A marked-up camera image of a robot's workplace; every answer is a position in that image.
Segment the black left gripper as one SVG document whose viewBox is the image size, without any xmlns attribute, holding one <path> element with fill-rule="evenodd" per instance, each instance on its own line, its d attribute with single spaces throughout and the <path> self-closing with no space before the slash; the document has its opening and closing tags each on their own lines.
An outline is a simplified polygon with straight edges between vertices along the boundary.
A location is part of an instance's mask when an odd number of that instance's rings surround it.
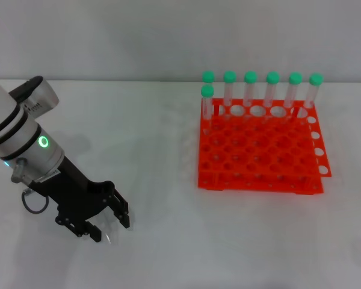
<svg viewBox="0 0 361 289">
<path fill-rule="evenodd" d="M 120 224 L 130 228 L 129 205 L 111 181 L 90 181 L 67 157 L 58 167 L 59 173 L 47 180 L 32 182 L 32 189 L 49 196 L 59 208 L 55 222 L 65 226 L 77 237 L 102 240 L 102 231 L 86 221 L 106 208 L 112 209 Z"/>
</svg>

